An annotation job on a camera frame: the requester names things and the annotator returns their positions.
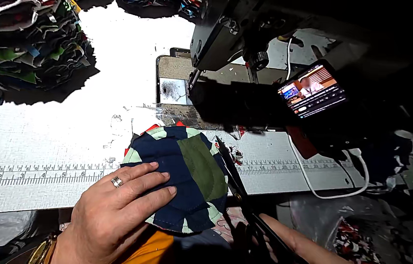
left hand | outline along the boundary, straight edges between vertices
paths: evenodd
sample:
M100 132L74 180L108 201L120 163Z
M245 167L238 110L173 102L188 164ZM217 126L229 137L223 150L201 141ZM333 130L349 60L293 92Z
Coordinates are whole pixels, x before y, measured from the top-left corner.
M110 264L147 228L143 223L177 193L167 187L139 197L169 180L169 173L152 172L157 163L124 167L87 189L71 215L71 223L57 238L51 264ZM110 181L118 176L123 185Z

phone screen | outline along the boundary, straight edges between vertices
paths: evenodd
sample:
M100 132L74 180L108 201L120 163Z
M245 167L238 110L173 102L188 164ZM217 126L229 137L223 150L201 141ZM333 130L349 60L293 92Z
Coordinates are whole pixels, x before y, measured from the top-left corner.
M323 66L317 64L283 85L278 94L300 118L309 117L347 100L345 90Z

black scissors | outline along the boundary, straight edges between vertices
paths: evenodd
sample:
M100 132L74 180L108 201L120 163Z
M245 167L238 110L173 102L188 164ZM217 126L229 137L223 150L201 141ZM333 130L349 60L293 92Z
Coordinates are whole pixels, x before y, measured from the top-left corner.
M249 206L247 203L248 195L245 191L244 185L242 184L241 177L237 172L237 169L234 165L234 162L229 154L229 150L224 145L224 143L220 140L218 136L216 136L216 140L218 141L219 151L224 160L226 168L228 170L227 174L227 185L231 190L233 196L239 202L239 205L242 209L242 213L245 216L247 222L249 222L249 226L252 231L252 235L257 239L259 244L258 250L261 255L266 255L270 257L270 253L265 243L265 239L263 237L263 232L265 235L270 239L270 245L274 248L274 253L278 258L280 263L298 263L298 264L308 264L303 258L293 252L286 244L281 240L281 238L265 223L262 218L260 218Z

quilted fabric piece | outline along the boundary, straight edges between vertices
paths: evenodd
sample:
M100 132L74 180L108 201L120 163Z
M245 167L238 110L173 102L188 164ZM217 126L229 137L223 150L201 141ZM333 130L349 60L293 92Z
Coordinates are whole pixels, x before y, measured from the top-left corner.
M227 175L218 150L208 138L185 126L157 127L133 140L121 167L156 161L170 173L177 195L146 220L162 229L191 233L214 227L226 204Z

wristwatch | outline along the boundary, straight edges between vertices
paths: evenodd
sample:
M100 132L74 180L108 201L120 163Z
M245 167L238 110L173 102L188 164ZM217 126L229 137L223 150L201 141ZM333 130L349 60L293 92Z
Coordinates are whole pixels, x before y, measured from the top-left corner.
M57 237L61 232L52 232L32 252L27 264L49 264L52 257Z

